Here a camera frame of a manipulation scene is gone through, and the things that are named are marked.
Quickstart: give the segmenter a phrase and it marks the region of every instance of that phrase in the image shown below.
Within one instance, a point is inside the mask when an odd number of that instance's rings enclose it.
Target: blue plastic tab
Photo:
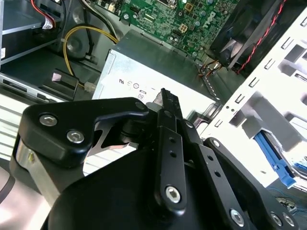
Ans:
[[[287,186],[287,188],[292,187],[296,181],[293,179],[286,170],[286,162],[283,159],[278,159],[274,150],[270,147],[263,134],[260,132],[254,137],[255,141],[260,146],[262,152],[267,158],[273,170],[278,174],[281,182]]]

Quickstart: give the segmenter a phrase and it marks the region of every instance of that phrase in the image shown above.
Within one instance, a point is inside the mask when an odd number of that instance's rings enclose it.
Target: metal pivot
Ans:
[[[237,210],[234,210],[232,209],[230,211],[230,216],[231,216],[231,219],[240,227],[243,227],[244,226],[244,219],[243,217],[241,216],[241,214],[237,211]]]

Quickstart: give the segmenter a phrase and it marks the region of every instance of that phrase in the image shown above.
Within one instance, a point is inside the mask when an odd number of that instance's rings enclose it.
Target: sticker label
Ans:
[[[6,49],[6,48],[2,48],[2,49],[1,49],[1,59],[2,59],[2,58],[5,58],[5,49]]]
[[[45,17],[45,24],[43,26],[43,30],[50,30],[53,28],[52,22],[49,18]]]

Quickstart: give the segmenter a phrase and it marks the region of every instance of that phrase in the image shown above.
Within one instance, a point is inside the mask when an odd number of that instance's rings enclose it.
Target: green circuit board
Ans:
[[[122,20],[199,60],[239,0],[99,0]]]

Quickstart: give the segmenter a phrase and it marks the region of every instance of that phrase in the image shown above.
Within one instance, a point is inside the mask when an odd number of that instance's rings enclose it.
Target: silver screw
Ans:
[[[213,144],[214,144],[216,147],[220,147],[220,143],[217,142],[216,140],[213,140]]]
[[[175,187],[168,186],[165,190],[165,193],[166,197],[173,203],[178,203],[180,201],[180,193]]]
[[[34,158],[34,154],[33,154],[32,152],[30,152],[29,157],[28,157],[28,160],[29,160],[31,163],[34,162],[35,158]]]
[[[278,216],[275,213],[271,213],[271,217],[278,226],[283,225],[282,221],[278,218]]]
[[[58,123],[58,120],[52,115],[42,115],[39,118],[39,122],[44,126],[55,126]]]
[[[84,141],[84,136],[78,130],[71,130],[67,133],[67,139],[75,144],[80,144]]]
[[[189,128],[193,128],[193,125],[189,121],[186,121],[186,124]]]
[[[141,102],[136,102],[135,105],[136,105],[136,107],[138,107],[139,109],[142,109],[142,110],[146,108],[145,105],[142,104]]]
[[[241,216],[241,214],[235,210],[235,209],[231,209],[230,210],[230,216],[231,216],[231,219],[240,227],[243,227],[244,226],[244,219],[243,217]]]
[[[294,227],[293,220],[285,213],[283,213],[283,218],[287,221],[288,224],[290,224],[292,227]]]

